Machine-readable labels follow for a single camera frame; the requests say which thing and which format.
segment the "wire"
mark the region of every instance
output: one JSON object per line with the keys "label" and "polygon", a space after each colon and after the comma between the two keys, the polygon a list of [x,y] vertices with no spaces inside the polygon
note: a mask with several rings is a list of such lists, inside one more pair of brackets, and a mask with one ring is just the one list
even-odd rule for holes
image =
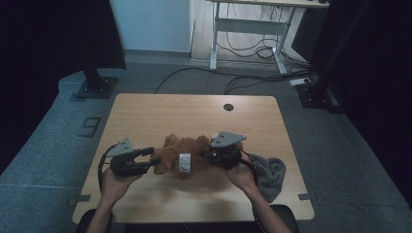
{"label": "wire", "polygon": [[[213,6],[213,16],[215,15],[215,7]],[[229,4],[227,5],[227,9],[226,9],[226,16],[229,16]],[[232,4],[232,9],[233,9],[233,13],[234,15],[237,17],[237,14],[235,14],[234,12],[234,6]],[[281,7],[281,12],[279,14],[279,18],[278,21],[281,20],[282,18],[282,14],[283,14],[283,10],[284,8]],[[266,8],[262,7],[262,12],[260,15],[260,18],[263,18],[263,15],[265,15],[265,11]],[[277,9],[275,7],[273,7],[271,14],[270,14],[270,20],[276,18],[278,16],[277,14]],[[215,21],[213,20],[213,29],[215,30]],[[225,48],[223,46],[221,46],[219,43],[217,43],[217,46],[220,47],[222,50],[227,50],[239,57],[251,57],[254,55],[257,55],[258,57],[262,58],[262,59],[268,59],[274,56],[274,52],[273,52],[273,47],[269,47],[265,41],[274,41],[276,42],[276,47],[279,43],[279,38],[278,35],[276,36],[276,39],[266,39],[265,38],[266,35],[263,35],[263,38],[258,41],[255,45],[248,47],[248,48],[243,48],[243,49],[238,49],[232,46],[232,44],[230,43],[229,40],[229,36],[228,33],[226,32],[226,39],[227,39],[227,44],[229,45],[229,48]],[[251,49],[255,49],[254,53],[251,54],[240,54],[238,53],[238,51],[244,51],[244,50],[251,50]],[[285,52],[285,48],[282,48],[281,50],[281,54],[284,56],[284,59],[287,63],[289,63],[290,65],[292,65],[292,67],[290,67],[290,74],[287,76],[278,76],[278,77],[254,77],[254,76],[238,76],[234,79],[232,79],[225,87],[224,89],[224,94],[228,94],[230,91],[235,90],[235,89],[239,89],[239,88],[244,88],[244,87],[249,87],[249,86],[253,86],[253,85],[257,85],[260,83],[266,83],[266,82],[280,82],[280,81],[284,81],[288,78],[291,77],[295,77],[295,76],[304,76],[304,75],[310,75],[312,74],[310,69],[310,64],[307,61],[303,61],[300,60],[296,57],[293,57],[289,54],[287,54]],[[239,81],[241,80],[253,80],[253,83],[248,83],[248,84],[244,84],[244,85],[237,85]]]}
{"label": "wire", "polygon": [[[160,90],[160,88],[166,83],[166,81],[168,81],[171,77],[173,77],[174,75],[176,75],[178,73],[187,71],[187,70],[199,70],[199,71],[204,71],[204,72],[213,73],[213,74],[217,74],[217,75],[224,75],[224,76],[234,77],[225,86],[224,92],[223,92],[224,95],[227,95],[232,90],[239,89],[239,88],[246,88],[246,87],[250,87],[250,86],[253,86],[253,85],[260,84],[260,83],[281,82],[281,81],[287,80],[287,79],[292,78],[292,77],[307,76],[307,75],[312,74],[311,72],[308,72],[307,70],[298,70],[298,71],[295,71],[295,72],[293,72],[291,70],[291,73],[289,75],[285,75],[285,76],[280,76],[279,75],[279,76],[270,76],[270,77],[260,77],[260,76],[245,76],[245,75],[229,74],[229,73],[211,71],[211,70],[207,70],[207,69],[203,69],[203,68],[189,67],[189,68],[184,68],[184,69],[177,70],[177,71],[171,73],[170,75],[168,75],[166,78],[164,78],[163,81],[160,83],[160,85],[157,87],[157,89],[154,91],[154,94],[156,94]],[[241,80],[252,80],[254,82],[248,83],[248,84],[243,84],[243,85],[237,85],[238,82],[241,81]]]}
{"label": "wire", "polygon": [[239,16],[234,12],[234,4],[232,3],[231,5],[232,5],[232,9],[233,9],[233,14],[234,14],[237,18],[239,18]]}

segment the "person's left hand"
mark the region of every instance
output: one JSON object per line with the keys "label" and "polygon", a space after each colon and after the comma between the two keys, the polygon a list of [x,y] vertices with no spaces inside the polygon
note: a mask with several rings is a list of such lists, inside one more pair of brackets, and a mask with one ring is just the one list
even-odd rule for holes
{"label": "person's left hand", "polygon": [[106,169],[103,173],[102,196],[100,200],[114,206],[124,196],[130,185],[142,176],[122,178],[116,176],[111,168]]}

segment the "white wall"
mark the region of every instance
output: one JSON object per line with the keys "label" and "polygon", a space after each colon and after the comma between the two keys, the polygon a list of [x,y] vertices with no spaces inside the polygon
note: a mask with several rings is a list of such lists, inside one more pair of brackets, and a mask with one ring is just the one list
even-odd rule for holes
{"label": "white wall", "polygon": [[193,1],[110,0],[123,49],[189,52]]}

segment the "gray carpet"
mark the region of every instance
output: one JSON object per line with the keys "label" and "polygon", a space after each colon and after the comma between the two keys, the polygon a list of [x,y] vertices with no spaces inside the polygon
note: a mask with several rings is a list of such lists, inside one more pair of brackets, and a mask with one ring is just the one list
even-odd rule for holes
{"label": "gray carpet", "polygon": [[[126,71],[100,70],[102,76],[120,78],[109,100],[71,101],[84,81],[83,73],[60,81],[54,104],[0,177],[0,232],[75,231],[73,200],[81,193],[116,95],[154,93],[162,79],[190,64],[143,60],[128,59]],[[227,64],[219,71],[260,76],[277,72],[242,69],[239,64]],[[230,80],[228,76],[190,70],[173,76],[158,93],[223,94]],[[315,218],[299,220],[300,232],[410,232],[411,210],[346,116],[301,108],[288,81],[261,83],[230,94],[277,99],[313,197]],[[88,117],[101,118],[93,137],[82,136],[93,133],[84,126]],[[94,122],[91,119],[86,125]],[[112,232],[122,230],[122,225],[115,225]]]}

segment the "black curtain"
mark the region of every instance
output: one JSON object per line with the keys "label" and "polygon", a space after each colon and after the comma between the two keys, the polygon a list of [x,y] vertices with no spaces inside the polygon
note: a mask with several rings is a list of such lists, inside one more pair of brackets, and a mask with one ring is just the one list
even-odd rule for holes
{"label": "black curtain", "polygon": [[[411,11],[412,2],[407,0],[391,5],[384,0],[334,0],[311,61],[320,79],[339,87],[347,116],[410,206]],[[359,21],[342,44],[354,17]],[[331,59],[338,47],[341,52]]]}
{"label": "black curtain", "polygon": [[61,78],[85,63],[125,63],[109,0],[2,0],[0,33],[2,173],[51,106]]}

